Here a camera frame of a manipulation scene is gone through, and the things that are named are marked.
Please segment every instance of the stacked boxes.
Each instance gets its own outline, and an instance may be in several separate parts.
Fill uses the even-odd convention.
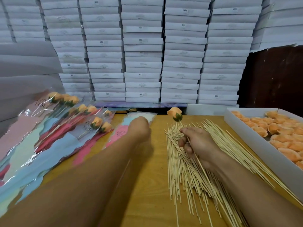
[[[127,102],[158,103],[164,0],[121,0]]]
[[[303,44],[303,0],[263,0],[251,50]]]
[[[120,0],[79,0],[96,100],[125,101]]]
[[[59,75],[66,93],[92,99],[79,2],[41,0],[41,5],[51,43],[63,69]]]
[[[196,103],[210,1],[166,0],[163,103]]]
[[[11,26],[9,26],[9,24],[7,12],[0,0],[0,43],[13,41]]]
[[[49,41],[39,0],[2,0],[17,42]]]
[[[236,106],[262,0],[213,0],[199,104]]]

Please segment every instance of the forearm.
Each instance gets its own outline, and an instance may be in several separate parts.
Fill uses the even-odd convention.
[[[126,134],[38,188],[8,211],[0,226],[96,226],[137,144],[136,137]]]
[[[251,227],[299,227],[303,212],[223,152],[214,171]]]

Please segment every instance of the dark wooden wall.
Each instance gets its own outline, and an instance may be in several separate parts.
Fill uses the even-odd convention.
[[[240,107],[281,108],[303,117],[303,46],[250,53],[239,95]]]

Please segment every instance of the table surface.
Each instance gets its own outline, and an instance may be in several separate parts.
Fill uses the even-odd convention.
[[[113,125],[122,122],[125,115],[115,115]],[[200,123],[204,119],[210,119],[223,130],[229,131],[250,152],[254,152],[241,140],[241,138],[224,122],[223,116],[183,116],[182,123]],[[124,176],[111,197],[107,208],[100,218],[102,226],[121,227],[162,227],[177,226],[176,209],[174,202],[170,200],[168,190],[167,149],[164,130],[167,124],[174,121],[167,115],[157,115],[151,124],[151,143],[153,150],[142,147],[128,165]],[[92,148],[87,156],[93,157],[100,152],[107,142],[110,134],[102,137]],[[43,180],[43,184],[54,179],[58,175],[72,168],[74,156],[64,161],[58,167],[50,171]],[[276,191],[286,197],[292,203],[298,203],[290,197],[280,186],[271,181]],[[186,193],[181,192],[183,203],[177,201],[178,219],[180,227],[211,227],[208,215],[199,209],[202,225],[196,215],[189,213]],[[214,227],[227,227],[223,219],[219,217],[214,205],[210,202],[209,211]]]

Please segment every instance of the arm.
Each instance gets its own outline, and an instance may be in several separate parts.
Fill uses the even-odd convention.
[[[303,226],[303,212],[299,208],[222,152],[209,133],[194,127],[180,131],[185,136],[179,140],[179,146],[189,155],[195,152],[203,167],[217,175],[251,227]]]
[[[0,226],[96,226],[133,150],[149,138],[147,120],[136,118],[126,135],[38,188],[8,211]]]

